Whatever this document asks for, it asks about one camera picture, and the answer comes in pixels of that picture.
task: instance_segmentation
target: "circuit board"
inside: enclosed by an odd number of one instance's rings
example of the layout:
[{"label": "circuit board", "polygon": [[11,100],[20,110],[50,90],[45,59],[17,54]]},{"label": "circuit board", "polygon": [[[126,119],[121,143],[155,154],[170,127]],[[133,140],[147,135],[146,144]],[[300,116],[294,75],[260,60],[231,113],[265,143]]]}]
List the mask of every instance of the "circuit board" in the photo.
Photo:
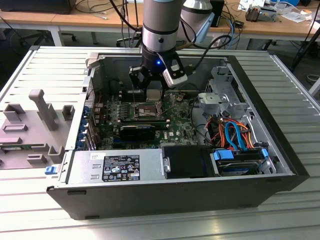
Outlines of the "circuit board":
[{"label": "circuit board", "polygon": [[[95,116],[99,143],[97,150],[156,149],[161,145],[197,145],[190,120],[189,100],[171,93],[163,100],[122,102],[112,96]],[[155,135],[147,140],[123,140],[122,126],[153,126]]]}]

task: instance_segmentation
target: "blue cable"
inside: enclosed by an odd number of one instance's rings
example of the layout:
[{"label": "blue cable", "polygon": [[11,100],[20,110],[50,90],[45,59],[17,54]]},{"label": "blue cable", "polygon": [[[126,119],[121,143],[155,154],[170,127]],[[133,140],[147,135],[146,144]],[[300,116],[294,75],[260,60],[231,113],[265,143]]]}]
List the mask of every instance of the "blue cable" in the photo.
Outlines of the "blue cable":
[{"label": "blue cable", "polygon": [[229,23],[230,23],[230,26],[231,26],[231,31],[232,31],[232,35],[231,35],[231,41],[229,43],[229,46],[227,48],[227,50],[230,48],[230,46],[232,45],[232,41],[234,40],[234,33],[235,33],[235,28],[234,28],[234,25],[232,24],[231,20],[228,19]]},{"label": "blue cable", "polygon": [[243,149],[244,151],[247,151],[248,149],[246,148],[246,145],[245,145],[244,141],[241,138],[240,129],[239,129],[238,125],[235,122],[230,121],[225,125],[224,133],[225,133],[226,140],[234,148],[234,150],[238,150],[237,146],[231,141],[231,139],[229,137],[229,126],[230,125],[234,126],[234,129],[235,129],[235,132],[236,132],[236,136],[237,136],[240,148]]}]

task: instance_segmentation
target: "screw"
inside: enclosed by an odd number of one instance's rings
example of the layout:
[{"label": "screw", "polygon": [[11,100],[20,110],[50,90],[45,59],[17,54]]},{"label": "screw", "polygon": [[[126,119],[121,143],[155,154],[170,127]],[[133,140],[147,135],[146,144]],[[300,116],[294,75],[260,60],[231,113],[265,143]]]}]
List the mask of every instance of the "screw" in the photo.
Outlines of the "screw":
[{"label": "screw", "polygon": [[169,166],[164,166],[163,169],[164,169],[164,171],[166,173],[170,173],[170,167]]}]

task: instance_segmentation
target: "silver cylinder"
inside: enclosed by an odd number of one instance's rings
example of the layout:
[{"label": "silver cylinder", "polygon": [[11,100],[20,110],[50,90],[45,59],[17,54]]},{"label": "silver cylinder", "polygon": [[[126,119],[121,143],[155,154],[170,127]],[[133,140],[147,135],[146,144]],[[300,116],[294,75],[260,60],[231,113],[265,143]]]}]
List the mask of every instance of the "silver cylinder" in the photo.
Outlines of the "silver cylinder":
[{"label": "silver cylinder", "polygon": [[[212,5],[210,0],[186,0],[182,7],[181,17],[197,34],[211,13]],[[194,33],[186,25],[184,27],[188,37],[192,40]],[[181,23],[178,31],[178,40],[187,40]]]},{"label": "silver cylinder", "polygon": [[175,47],[183,0],[145,0],[143,3],[143,44],[151,51]]}]

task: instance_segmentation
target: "sticker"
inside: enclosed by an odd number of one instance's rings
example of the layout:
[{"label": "sticker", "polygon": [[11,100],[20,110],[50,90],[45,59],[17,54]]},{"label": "sticker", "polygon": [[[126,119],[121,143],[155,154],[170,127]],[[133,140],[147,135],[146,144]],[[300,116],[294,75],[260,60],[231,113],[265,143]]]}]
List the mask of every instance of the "sticker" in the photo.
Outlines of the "sticker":
[{"label": "sticker", "polygon": [[100,152],[100,153],[91,153],[90,154],[90,160],[103,160],[105,157],[105,153],[104,152]]},{"label": "sticker", "polygon": [[104,182],[140,180],[139,155],[105,156],[103,153],[103,159]]},{"label": "sticker", "polygon": [[1,148],[4,151],[16,151],[16,150],[22,150],[21,147],[2,147]]}]

